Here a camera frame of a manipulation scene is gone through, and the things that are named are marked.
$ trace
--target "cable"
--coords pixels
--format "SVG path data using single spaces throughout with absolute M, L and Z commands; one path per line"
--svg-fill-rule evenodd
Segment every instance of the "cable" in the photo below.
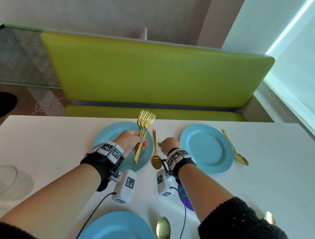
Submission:
M 110 194 L 107 194 L 107 195 L 102 199 L 102 201 L 100 201 L 100 203 L 96 206 L 96 208 L 95 208 L 94 211 L 92 212 L 91 216 L 90 216 L 90 217 L 86 220 L 86 222 L 84 223 L 84 225 L 83 225 L 83 227 L 81 228 L 81 230 L 80 230 L 80 232 L 79 232 L 79 234 L 78 234 L 78 236 L 77 236 L 76 239 L 79 238 L 79 236 L 80 236 L 81 232 L 83 231 L 85 225 L 88 223 L 88 221 L 90 220 L 90 218 L 93 216 L 93 214 L 95 213 L 95 211 L 97 210 L 97 208 L 99 207 L 99 205 L 100 205 L 100 204 L 105 200 L 105 198 L 107 198 L 109 195 L 114 195 L 114 194 L 116 194 L 116 193 L 115 193 L 115 192 L 112 192 L 112 193 L 110 193 Z
M 174 188 L 174 187 L 170 187 L 170 188 L 173 188 L 173 189 L 175 189 L 175 190 L 178 192 L 178 194 L 179 194 L 179 195 L 181 196 L 181 198 L 183 199 L 183 203 L 184 203 L 184 206 L 185 206 L 185 219 L 184 219 L 184 225 L 183 225 L 183 229 L 181 230 L 180 237 L 179 237 L 179 239 L 181 239 L 181 236 L 183 235 L 183 231 L 184 231 L 184 227 L 185 227 L 185 222 L 186 222 L 186 204 L 185 204 L 185 200 L 184 200 L 184 198 L 183 198 L 182 194 L 178 191 L 178 189 L 177 189 L 177 188 Z
M 46 98 L 46 100 L 48 102 L 44 102 L 44 101 L 38 101 L 36 103 L 36 106 L 35 106 L 35 112 L 33 112 L 31 115 L 35 114 L 36 112 L 47 112 L 49 111 L 50 107 L 58 100 L 61 100 L 61 99 L 64 99 L 65 97 L 63 98 L 60 98 L 60 99 L 57 99 L 55 96 L 49 96 Z

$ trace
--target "gold spoon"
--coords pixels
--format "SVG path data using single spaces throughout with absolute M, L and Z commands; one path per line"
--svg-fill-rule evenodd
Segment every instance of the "gold spoon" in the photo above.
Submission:
M 161 217 L 157 222 L 157 239 L 170 239 L 171 225 L 166 217 Z
M 153 140 L 154 140 L 154 146 L 155 146 L 155 154 L 153 155 L 151 159 L 151 164 L 153 168 L 160 169 L 162 167 L 162 161 L 161 161 L 161 158 L 157 154 L 157 136 L 156 136 L 155 129 L 153 129 Z
M 238 152 L 236 152 L 236 150 L 235 150 L 235 148 L 234 148 L 234 146 L 233 146 L 231 140 L 230 140 L 229 137 L 227 136 L 225 130 L 222 129 L 222 132 L 223 132 L 224 136 L 227 138 L 227 140 L 230 142 L 230 144 L 232 145 L 232 147 L 233 147 L 233 149 L 234 149 L 234 157 L 235 157 L 235 159 L 236 159 L 237 161 L 239 161 L 241 164 L 248 166 L 249 163 L 247 162 L 247 160 L 246 160 L 242 155 L 240 155 Z
M 266 212 L 264 219 L 272 225 L 276 225 L 276 221 L 270 212 Z

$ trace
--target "black cable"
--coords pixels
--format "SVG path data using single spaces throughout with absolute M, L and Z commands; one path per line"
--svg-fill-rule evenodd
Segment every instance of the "black cable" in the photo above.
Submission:
M 83 227 L 81 228 L 81 230 L 80 230 L 80 232 L 79 232 L 79 234 L 78 234 L 78 236 L 77 236 L 76 239 L 79 238 L 79 235 L 80 235 L 81 232 L 83 231 L 85 225 L 88 223 L 88 221 L 90 220 L 90 218 L 93 216 L 93 214 L 95 213 L 95 211 L 97 210 L 97 208 L 99 207 L 99 205 L 100 205 L 100 204 L 105 200 L 105 198 L 107 198 L 109 195 L 114 195 L 114 194 L 116 194 L 116 193 L 115 193 L 115 192 L 112 192 L 112 193 L 110 193 L 110 194 L 107 194 L 107 195 L 102 199 L 102 201 L 96 206 L 96 208 L 95 208 L 94 211 L 92 212 L 91 216 L 90 216 L 90 217 L 86 220 L 86 222 L 84 223 L 84 225 L 83 225 Z
M 179 239 L 181 239 L 181 236 L 183 235 L 183 231 L 184 231 L 184 227 L 185 227 L 185 222 L 186 222 L 186 204 L 185 204 L 185 200 L 184 200 L 184 198 L 183 198 L 183 196 L 182 196 L 182 194 L 178 191 L 178 189 L 177 188 L 174 188 L 174 187 L 170 187 L 170 188 L 173 188 L 173 189 L 175 189 L 177 192 L 178 192 L 178 194 L 181 196 L 181 198 L 183 199 L 183 203 L 184 203 L 184 206 L 185 206 L 185 219 L 184 219 L 184 225 L 183 225 L 183 230 L 181 230 L 181 234 L 180 234 L 180 237 L 179 237 Z

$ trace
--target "hand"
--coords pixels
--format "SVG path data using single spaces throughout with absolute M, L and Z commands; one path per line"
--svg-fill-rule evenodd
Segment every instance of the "hand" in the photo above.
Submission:
M 137 143 L 143 143 L 141 150 L 144 150 L 149 145 L 147 139 L 138 135 L 139 133 L 134 130 L 125 130 L 113 141 L 123 149 L 124 157 L 127 157 L 130 152 L 135 150 Z
M 166 156 L 171 149 L 180 148 L 180 142 L 174 137 L 166 138 L 163 142 L 158 143 L 157 145 L 161 148 L 162 153 Z

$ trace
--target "bright light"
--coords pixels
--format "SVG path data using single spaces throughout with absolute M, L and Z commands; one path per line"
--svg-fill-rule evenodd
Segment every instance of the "bright light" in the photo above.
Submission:
M 294 16 L 292 21 L 287 25 L 287 27 L 284 29 L 284 31 L 279 35 L 277 40 L 272 44 L 272 46 L 269 48 L 269 50 L 266 52 L 266 55 L 269 55 L 270 52 L 278 45 L 278 43 L 284 38 L 284 36 L 290 31 L 290 29 L 294 26 L 294 24 L 297 22 L 297 20 L 303 15 L 303 13 L 306 11 L 306 9 L 311 5 L 313 0 L 307 0 L 304 5 L 301 7 L 301 9 L 298 11 L 298 13 Z

